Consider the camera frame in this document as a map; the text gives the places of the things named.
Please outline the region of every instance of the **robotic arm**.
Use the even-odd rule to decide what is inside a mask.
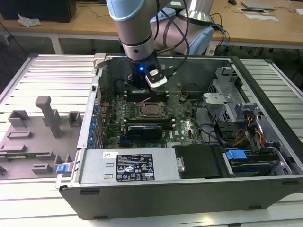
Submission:
[[[163,49],[182,40],[182,35],[169,22],[169,18],[159,13],[159,34],[154,42],[153,31],[155,33],[156,23],[151,24],[151,20],[158,13],[158,9],[162,9],[171,0],[158,2],[159,8],[157,0],[107,0],[109,14],[115,22],[132,69],[127,81],[141,89],[156,90],[167,82],[167,77],[171,76],[165,75],[159,65],[155,47]],[[186,17],[184,10],[179,17],[174,18],[174,22],[185,34],[189,20],[187,40],[192,51],[187,49],[185,42],[176,48],[176,51],[197,55],[204,52],[214,32],[210,27],[209,16],[212,4],[213,0],[187,0],[189,17]]]
[[[159,0],[160,9],[170,0]],[[150,20],[158,13],[156,0],[107,0],[111,18],[130,62],[136,87],[152,90],[167,82],[157,60]]]

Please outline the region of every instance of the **sticker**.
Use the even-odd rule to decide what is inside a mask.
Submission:
[[[7,159],[17,159],[17,158],[26,158],[26,156],[8,156]]]
[[[152,154],[117,155],[116,180],[150,181],[155,180]]]
[[[118,152],[103,152],[103,158],[116,158],[118,155]]]
[[[178,1],[171,1],[170,4],[173,6],[182,6],[181,2]]]

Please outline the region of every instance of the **black box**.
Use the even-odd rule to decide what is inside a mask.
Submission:
[[[5,20],[26,18],[70,22],[76,13],[75,0],[0,0],[0,13]]]

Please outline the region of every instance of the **black plastic cover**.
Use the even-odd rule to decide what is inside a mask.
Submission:
[[[185,171],[180,173],[181,179],[229,177],[221,147],[192,144],[174,148],[176,157],[183,159],[184,163]]]

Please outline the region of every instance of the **power supply label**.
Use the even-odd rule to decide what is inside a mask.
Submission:
[[[152,154],[117,155],[116,180],[119,182],[155,180]]]

